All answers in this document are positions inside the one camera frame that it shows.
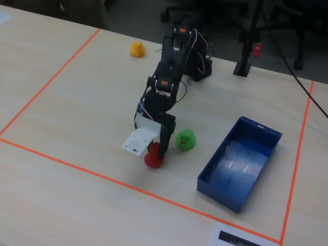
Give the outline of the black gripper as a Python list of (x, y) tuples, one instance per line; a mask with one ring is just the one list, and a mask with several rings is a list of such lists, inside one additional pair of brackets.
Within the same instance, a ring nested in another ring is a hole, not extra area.
[(158, 158), (163, 159), (168, 150), (171, 135), (176, 127), (176, 117), (167, 111), (176, 103), (176, 96), (165, 96), (163, 94), (148, 91), (140, 100), (143, 107), (143, 117), (158, 122), (161, 125)]

